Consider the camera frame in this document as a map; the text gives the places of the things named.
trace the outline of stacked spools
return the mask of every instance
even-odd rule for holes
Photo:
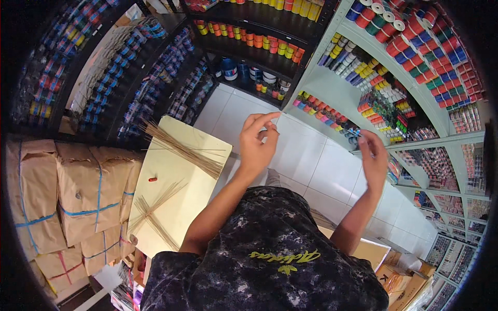
[[[217,37],[225,36],[235,40],[241,40],[249,47],[264,49],[270,54],[284,56],[285,58],[292,59],[294,63],[299,63],[304,54],[304,49],[301,49],[294,44],[287,43],[284,40],[272,36],[254,33],[244,28],[213,21],[206,23],[203,20],[196,20],[195,23],[202,35],[206,35],[210,32]]]

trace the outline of bamboo skewer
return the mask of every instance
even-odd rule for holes
[[[179,246],[173,240],[173,238],[166,232],[163,226],[160,224],[157,217],[154,215],[154,211],[157,210],[158,207],[163,205],[167,200],[169,200],[172,196],[177,194],[180,190],[182,190],[187,184],[180,185],[182,181],[171,184],[166,191],[156,199],[155,203],[152,206],[149,206],[147,201],[143,196],[137,198],[134,202],[138,211],[141,213],[140,216],[131,220],[128,225],[128,232],[138,232],[140,228],[143,226],[144,222],[147,221],[152,229],[159,234],[159,236],[163,239],[163,241],[169,245],[175,251],[178,251]]]
[[[174,137],[166,133],[166,131],[160,128],[157,123],[153,121],[144,121],[144,124],[145,125],[139,125],[138,127],[146,134],[150,135],[150,137],[148,137],[149,141],[152,141],[153,138],[156,138],[154,143],[156,143],[160,147],[163,147],[164,149],[172,147],[171,152],[173,152],[174,154],[184,158],[190,163],[195,164],[215,180],[219,178],[219,176],[221,175],[221,171],[223,170],[222,163],[214,161],[204,155],[199,154],[192,148],[185,146]]]

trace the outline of yellow spool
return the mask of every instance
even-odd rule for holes
[[[302,17],[307,17],[310,12],[311,2],[303,0],[303,4],[301,5],[301,11],[299,11],[299,15]]]
[[[277,5],[275,6],[275,9],[282,11],[284,3],[285,3],[284,0],[277,0]]]
[[[294,0],[294,3],[292,4],[292,13],[299,14],[302,2],[303,0]]]
[[[320,10],[320,6],[312,3],[310,6],[310,11],[308,13],[308,19],[316,20],[316,15],[318,15],[319,10]]]

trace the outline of cardboard box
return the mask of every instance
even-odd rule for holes
[[[412,271],[410,282],[406,285],[396,301],[389,306],[388,311],[402,311],[410,302],[418,296],[420,290],[425,286],[429,278],[418,271]]]
[[[387,264],[382,264],[375,275],[389,295],[389,305],[398,299],[411,280],[411,275]]]
[[[422,273],[425,276],[431,277],[434,275],[434,272],[436,272],[436,267],[428,263],[427,261],[424,261],[419,258],[419,260],[422,262],[422,267],[418,269],[418,272]]]

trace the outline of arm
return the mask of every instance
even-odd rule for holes
[[[241,145],[239,169],[220,193],[195,217],[187,229],[179,252],[201,256],[206,253],[209,241],[218,234],[232,215],[247,187],[270,164],[279,135],[271,119],[279,115],[279,112],[251,114],[247,118],[239,136]],[[267,140],[263,144],[261,140],[265,137]]]
[[[361,130],[358,140],[363,157],[363,170],[367,180],[367,191],[344,216],[330,240],[343,253],[351,256],[363,235],[365,227],[377,206],[387,174],[387,151],[381,139],[374,133]]]

